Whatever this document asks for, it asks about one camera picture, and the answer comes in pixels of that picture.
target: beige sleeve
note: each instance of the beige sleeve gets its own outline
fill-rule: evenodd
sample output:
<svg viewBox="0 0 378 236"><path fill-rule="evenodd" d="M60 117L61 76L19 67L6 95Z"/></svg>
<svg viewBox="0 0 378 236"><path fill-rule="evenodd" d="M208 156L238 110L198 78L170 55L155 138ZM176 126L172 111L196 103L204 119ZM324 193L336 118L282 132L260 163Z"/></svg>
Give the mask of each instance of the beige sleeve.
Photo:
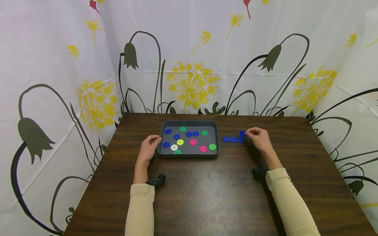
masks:
<svg viewBox="0 0 378 236"><path fill-rule="evenodd" d="M290 180L285 168L266 173L266 183L272 192L288 236L318 236L319 231L306 203Z"/></svg>
<svg viewBox="0 0 378 236"><path fill-rule="evenodd" d="M130 190L125 236L153 236L155 186L133 184Z"/></svg>

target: red flower print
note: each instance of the red flower print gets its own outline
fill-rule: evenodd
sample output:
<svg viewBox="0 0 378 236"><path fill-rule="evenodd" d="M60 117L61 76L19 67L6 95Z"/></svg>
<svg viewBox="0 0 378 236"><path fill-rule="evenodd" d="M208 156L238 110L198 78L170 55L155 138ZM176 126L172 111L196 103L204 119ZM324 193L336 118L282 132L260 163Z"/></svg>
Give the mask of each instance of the red flower print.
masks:
<svg viewBox="0 0 378 236"><path fill-rule="evenodd" d="M96 2L95 2L94 0L90 0L90 1L89 1L89 6L90 6L91 8L93 8L93 9L95 9L95 10L98 12L98 14L100 14L100 12L97 10Z"/></svg>
<svg viewBox="0 0 378 236"><path fill-rule="evenodd" d="M251 18L250 14L249 14L249 9L248 9L248 4L249 4L250 1L251 1L251 0L244 0L244 1L243 1L244 4L245 4L245 6L247 7L247 12L248 12L248 16L249 16L249 18Z"/></svg>

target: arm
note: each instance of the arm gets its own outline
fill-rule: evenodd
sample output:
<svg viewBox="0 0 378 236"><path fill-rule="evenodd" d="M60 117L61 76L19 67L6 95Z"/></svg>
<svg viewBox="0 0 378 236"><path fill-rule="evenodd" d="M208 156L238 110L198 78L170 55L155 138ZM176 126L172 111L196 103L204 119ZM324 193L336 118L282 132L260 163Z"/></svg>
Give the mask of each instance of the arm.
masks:
<svg viewBox="0 0 378 236"><path fill-rule="evenodd" d="M286 169L282 167L270 142L268 132L255 127L247 130L246 135L252 139L266 160L269 169L265 176L266 183L272 192L286 234L288 236L319 236L314 219L291 182Z"/></svg>
<svg viewBox="0 0 378 236"><path fill-rule="evenodd" d="M153 236L155 187L146 184L148 181L147 168L160 142L161 138L158 135L150 135L142 142L130 190L125 236Z"/></svg>

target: right hand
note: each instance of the right hand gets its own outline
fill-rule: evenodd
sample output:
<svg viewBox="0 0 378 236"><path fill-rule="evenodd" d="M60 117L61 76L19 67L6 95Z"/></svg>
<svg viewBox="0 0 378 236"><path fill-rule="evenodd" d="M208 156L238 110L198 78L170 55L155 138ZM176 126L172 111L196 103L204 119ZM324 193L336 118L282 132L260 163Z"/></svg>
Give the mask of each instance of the right hand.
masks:
<svg viewBox="0 0 378 236"><path fill-rule="evenodd" d="M272 143L270 142L268 132L259 127L253 127L245 132L256 148L264 154L274 152Z"/></svg>

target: left hand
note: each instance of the left hand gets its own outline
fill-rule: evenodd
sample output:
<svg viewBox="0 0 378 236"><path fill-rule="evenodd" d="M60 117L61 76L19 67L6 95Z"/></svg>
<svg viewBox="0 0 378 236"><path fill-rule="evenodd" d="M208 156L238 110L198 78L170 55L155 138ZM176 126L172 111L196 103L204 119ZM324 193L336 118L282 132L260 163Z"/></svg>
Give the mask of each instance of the left hand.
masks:
<svg viewBox="0 0 378 236"><path fill-rule="evenodd" d="M148 167L160 142L161 137L159 135L150 135L143 140L136 163L145 164Z"/></svg>

